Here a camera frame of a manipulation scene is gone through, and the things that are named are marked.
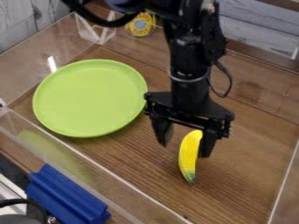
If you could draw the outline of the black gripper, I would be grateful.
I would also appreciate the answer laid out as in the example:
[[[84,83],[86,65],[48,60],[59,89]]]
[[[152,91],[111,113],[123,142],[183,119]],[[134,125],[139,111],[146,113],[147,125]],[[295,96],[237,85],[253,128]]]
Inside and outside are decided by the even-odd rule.
[[[217,142],[230,137],[234,113],[211,99],[211,75],[197,78],[171,76],[171,90],[144,94],[146,113],[151,117],[156,140],[167,146],[174,124],[203,130],[201,158],[211,156]]]

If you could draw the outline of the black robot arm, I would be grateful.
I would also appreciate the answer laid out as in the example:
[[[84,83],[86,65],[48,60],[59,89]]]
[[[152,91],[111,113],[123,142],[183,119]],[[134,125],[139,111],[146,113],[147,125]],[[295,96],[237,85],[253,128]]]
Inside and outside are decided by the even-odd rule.
[[[154,133],[162,145],[168,144],[174,125],[203,131],[197,155],[211,155],[215,143],[230,135],[234,113],[210,97],[211,69],[223,69],[226,37],[221,27],[218,0],[106,0],[123,17],[112,21],[98,16],[79,0],[62,0],[90,22],[119,27],[150,11],[163,20],[163,33],[170,49],[171,65],[168,92],[144,94],[146,113],[151,117]]]

